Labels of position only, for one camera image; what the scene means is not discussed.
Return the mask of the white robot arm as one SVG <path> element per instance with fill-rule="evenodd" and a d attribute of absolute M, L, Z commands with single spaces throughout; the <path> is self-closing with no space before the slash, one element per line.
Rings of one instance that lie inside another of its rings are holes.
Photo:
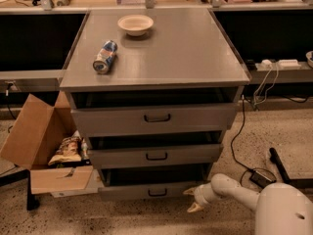
<path fill-rule="evenodd" d="M 194 197 L 188 212 L 203 210 L 210 202 L 233 198 L 255 213 L 255 235 L 313 235 L 313 203 L 286 183 L 272 183 L 261 192 L 237 180 L 215 174 L 209 183 L 183 192 Z"/>

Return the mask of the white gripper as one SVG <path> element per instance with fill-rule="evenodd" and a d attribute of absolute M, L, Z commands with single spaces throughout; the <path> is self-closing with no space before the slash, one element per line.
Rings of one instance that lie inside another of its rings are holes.
<path fill-rule="evenodd" d="M 189 188 L 183 192 L 183 195 L 194 196 L 195 202 L 187 209 L 188 213 L 202 211 L 210 202 L 218 199 L 218 195 L 213 191 L 210 183 Z"/>

